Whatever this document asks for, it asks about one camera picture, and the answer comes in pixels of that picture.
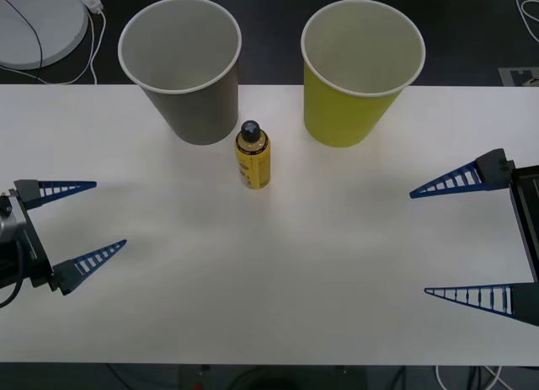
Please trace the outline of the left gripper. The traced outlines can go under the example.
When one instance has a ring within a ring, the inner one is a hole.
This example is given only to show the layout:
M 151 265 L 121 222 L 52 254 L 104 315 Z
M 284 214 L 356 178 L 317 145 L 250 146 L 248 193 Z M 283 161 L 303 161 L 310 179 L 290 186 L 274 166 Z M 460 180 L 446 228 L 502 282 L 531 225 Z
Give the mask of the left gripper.
M 52 268 L 26 209 L 91 190 L 96 182 L 19 179 L 14 186 L 16 190 L 1 194 L 1 288 L 16 284 L 19 277 L 39 287 L 50 281 Z M 55 265 L 53 277 L 61 293 L 75 291 L 125 245 L 120 240 Z

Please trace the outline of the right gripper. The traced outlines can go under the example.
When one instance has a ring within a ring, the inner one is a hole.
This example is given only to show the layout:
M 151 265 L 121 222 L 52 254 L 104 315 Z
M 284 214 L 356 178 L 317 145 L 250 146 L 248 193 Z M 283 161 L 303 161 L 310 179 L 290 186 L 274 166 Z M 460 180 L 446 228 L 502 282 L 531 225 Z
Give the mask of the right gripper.
M 411 191 L 411 199 L 437 195 L 507 189 L 535 283 L 483 286 L 427 287 L 433 297 L 487 313 L 538 325 L 538 166 L 515 167 L 504 149 L 487 152 L 474 161 Z

